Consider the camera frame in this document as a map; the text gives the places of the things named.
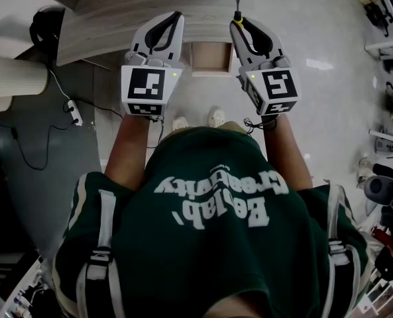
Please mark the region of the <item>person's white shoe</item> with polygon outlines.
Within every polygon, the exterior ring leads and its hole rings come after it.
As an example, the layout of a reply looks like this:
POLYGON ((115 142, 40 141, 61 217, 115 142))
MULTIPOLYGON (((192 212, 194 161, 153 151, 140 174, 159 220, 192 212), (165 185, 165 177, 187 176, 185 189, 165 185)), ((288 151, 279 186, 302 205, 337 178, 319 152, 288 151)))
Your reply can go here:
POLYGON ((184 130, 188 127, 188 121, 183 116, 177 117, 172 121, 172 132, 184 130))
POLYGON ((211 128, 222 126, 225 123, 224 111, 219 107, 213 107, 209 113, 207 123, 211 128))

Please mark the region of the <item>pinkish wooden drawer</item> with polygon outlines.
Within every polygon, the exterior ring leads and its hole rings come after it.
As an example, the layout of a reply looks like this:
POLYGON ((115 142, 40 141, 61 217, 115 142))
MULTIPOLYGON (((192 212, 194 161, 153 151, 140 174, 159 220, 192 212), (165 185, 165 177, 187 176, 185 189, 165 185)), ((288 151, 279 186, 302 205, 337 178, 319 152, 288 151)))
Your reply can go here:
POLYGON ((195 78, 229 77, 233 60, 230 42, 193 42, 190 67, 195 78))

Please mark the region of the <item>cluttered white shelf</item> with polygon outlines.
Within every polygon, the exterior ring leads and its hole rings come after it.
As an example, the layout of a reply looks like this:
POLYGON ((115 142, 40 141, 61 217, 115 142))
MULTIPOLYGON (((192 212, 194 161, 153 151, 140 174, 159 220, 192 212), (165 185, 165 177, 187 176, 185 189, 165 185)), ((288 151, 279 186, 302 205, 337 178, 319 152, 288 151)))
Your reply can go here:
POLYGON ((61 316, 46 277, 46 266, 37 254, 25 255, 0 286, 5 302, 0 318, 59 318, 61 316))

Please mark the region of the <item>white power strip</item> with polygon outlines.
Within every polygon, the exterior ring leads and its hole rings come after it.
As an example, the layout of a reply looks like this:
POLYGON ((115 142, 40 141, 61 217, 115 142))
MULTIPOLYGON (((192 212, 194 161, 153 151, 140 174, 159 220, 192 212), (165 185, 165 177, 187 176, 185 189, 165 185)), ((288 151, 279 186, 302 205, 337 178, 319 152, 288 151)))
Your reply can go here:
POLYGON ((83 125, 83 121, 82 121, 82 117, 80 115, 80 112, 77 108, 75 101, 73 101, 72 99, 67 101, 67 112, 69 114, 71 114, 72 119, 73 119, 73 124, 75 126, 80 127, 83 125))

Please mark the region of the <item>person's left forearm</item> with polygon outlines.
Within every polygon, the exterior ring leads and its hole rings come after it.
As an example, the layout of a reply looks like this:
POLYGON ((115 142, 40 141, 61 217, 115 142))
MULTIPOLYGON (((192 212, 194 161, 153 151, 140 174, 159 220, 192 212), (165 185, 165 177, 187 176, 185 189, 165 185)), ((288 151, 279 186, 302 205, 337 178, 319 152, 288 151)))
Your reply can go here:
POLYGON ((125 115, 104 174, 116 184, 137 191, 144 180, 150 121, 125 115))

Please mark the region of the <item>dark green printed t-shirt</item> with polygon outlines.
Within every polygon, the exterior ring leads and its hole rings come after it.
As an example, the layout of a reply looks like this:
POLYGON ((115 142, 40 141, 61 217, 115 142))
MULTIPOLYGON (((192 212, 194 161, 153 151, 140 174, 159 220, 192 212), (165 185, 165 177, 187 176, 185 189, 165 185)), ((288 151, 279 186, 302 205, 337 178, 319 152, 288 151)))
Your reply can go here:
POLYGON ((249 145, 158 146, 137 191, 78 180, 53 282, 72 317, 202 318, 247 294, 266 318, 345 318, 371 269, 342 187, 296 191, 249 145))

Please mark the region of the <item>yellow handled screwdriver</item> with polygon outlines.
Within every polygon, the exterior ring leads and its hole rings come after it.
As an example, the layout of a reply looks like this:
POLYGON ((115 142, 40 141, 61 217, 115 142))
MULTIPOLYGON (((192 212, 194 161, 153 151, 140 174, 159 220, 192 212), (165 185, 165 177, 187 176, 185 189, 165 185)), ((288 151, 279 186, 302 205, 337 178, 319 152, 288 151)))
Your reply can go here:
POLYGON ((236 9, 234 12, 234 16, 233 16, 233 22, 240 28, 242 29, 242 22, 243 22, 243 16, 240 10, 240 1, 241 0, 235 0, 236 1, 236 9))

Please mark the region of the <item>person's right white shoe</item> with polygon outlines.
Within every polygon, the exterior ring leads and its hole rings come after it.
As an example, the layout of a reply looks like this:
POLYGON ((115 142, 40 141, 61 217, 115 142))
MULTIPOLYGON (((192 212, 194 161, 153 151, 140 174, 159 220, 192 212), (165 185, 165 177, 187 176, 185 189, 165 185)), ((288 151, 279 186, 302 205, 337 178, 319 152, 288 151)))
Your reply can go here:
POLYGON ((211 128, 222 126, 225 123, 224 111, 219 107, 213 107, 209 113, 207 123, 211 128))

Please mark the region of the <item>grey wooden desk with shelves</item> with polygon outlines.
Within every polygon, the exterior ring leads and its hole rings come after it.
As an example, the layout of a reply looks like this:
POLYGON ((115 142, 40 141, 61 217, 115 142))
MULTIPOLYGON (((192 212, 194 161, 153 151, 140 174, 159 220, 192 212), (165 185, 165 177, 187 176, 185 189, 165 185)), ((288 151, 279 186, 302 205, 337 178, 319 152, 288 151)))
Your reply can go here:
MULTIPOLYGON (((60 66, 128 49, 134 32, 169 11, 184 14, 185 42, 230 42, 235 0, 55 0, 66 8, 60 32, 60 66)), ((243 12, 253 0, 240 0, 243 12)))

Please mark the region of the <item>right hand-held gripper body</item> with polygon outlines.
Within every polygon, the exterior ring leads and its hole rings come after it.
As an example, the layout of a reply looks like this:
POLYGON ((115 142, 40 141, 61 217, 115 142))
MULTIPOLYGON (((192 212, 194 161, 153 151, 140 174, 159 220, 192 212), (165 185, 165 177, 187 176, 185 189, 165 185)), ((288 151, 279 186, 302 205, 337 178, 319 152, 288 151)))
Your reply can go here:
POLYGON ((285 56, 241 66, 239 79, 260 116, 288 113, 302 98, 298 73, 285 56))

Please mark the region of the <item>person's left white shoe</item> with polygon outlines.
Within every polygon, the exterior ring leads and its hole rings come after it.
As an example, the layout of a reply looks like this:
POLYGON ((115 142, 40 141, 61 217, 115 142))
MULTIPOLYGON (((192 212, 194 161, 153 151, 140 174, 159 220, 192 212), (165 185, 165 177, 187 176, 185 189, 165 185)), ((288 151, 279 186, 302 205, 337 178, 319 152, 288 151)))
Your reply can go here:
POLYGON ((177 117, 172 121, 172 132, 184 130, 188 127, 188 121, 183 116, 177 117))

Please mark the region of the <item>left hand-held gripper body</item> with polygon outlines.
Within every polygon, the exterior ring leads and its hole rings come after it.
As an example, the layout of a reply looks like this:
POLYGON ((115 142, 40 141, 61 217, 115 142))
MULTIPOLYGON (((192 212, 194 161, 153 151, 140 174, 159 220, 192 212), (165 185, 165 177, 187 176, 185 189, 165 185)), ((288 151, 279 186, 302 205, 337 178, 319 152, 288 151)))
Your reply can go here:
POLYGON ((134 43, 121 66, 121 101, 128 115, 163 115, 184 71, 181 44, 162 50, 134 43))

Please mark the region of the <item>person's right forearm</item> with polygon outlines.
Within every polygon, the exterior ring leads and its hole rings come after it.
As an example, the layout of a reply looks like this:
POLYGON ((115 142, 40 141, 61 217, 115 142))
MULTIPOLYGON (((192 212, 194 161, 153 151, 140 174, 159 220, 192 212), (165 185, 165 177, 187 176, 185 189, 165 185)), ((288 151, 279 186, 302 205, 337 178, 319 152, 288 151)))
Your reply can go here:
POLYGON ((313 183, 308 167, 285 114, 262 116, 266 155, 270 165, 296 191, 311 189, 313 183))

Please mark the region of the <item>black grey robot equipment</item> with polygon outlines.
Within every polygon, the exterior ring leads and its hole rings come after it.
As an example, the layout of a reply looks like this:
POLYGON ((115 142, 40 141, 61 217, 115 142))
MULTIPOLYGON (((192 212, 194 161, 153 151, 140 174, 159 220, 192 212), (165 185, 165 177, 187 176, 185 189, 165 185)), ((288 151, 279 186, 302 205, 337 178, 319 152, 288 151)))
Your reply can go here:
POLYGON ((393 210, 393 168, 382 164, 372 165, 373 176, 369 177, 364 186, 366 197, 393 210))

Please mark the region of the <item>khaki shorts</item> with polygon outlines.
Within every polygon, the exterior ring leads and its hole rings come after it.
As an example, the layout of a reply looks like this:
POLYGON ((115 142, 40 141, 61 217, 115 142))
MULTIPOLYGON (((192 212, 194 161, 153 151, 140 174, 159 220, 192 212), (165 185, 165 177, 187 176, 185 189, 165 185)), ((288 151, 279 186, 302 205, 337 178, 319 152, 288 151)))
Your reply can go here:
POLYGON ((244 144, 259 148, 258 143, 234 121, 228 121, 219 127, 185 127, 172 131, 160 141, 159 147, 226 147, 244 144))

